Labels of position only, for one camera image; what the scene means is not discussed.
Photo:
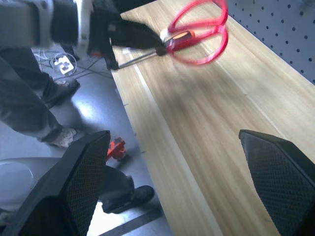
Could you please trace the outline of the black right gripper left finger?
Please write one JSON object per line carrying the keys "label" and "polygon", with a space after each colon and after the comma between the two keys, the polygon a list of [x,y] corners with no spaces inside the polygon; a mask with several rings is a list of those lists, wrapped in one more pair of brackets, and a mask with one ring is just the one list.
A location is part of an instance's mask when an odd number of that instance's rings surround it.
{"label": "black right gripper left finger", "polygon": [[109,131],[73,142],[41,177],[4,236],[85,236],[101,195]]}

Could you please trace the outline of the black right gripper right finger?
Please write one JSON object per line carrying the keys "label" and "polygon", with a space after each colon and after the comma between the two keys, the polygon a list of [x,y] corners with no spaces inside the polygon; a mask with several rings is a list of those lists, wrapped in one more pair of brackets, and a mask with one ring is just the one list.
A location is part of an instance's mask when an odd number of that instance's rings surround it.
{"label": "black right gripper right finger", "polygon": [[256,192],[282,236],[315,234],[315,165],[292,142],[239,132]]}

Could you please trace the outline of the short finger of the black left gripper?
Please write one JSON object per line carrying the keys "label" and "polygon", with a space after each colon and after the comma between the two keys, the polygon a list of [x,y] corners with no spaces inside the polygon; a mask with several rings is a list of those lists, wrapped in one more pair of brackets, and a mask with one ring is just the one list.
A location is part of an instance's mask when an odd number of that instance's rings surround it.
{"label": "short finger of the black left gripper", "polygon": [[108,70],[119,69],[119,64],[116,61],[110,39],[107,39],[104,43],[104,59]]}

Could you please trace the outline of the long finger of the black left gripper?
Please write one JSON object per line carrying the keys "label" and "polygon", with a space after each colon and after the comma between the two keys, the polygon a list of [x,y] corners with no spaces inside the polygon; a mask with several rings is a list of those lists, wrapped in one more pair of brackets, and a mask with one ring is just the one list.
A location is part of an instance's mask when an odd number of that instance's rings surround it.
{"label": "long finger of the black left gripper", "polygon": [[131,47],[135,49],[152,49],[163,47],[159,35],[143,23],[119,20],[110,23],[112,46]]}

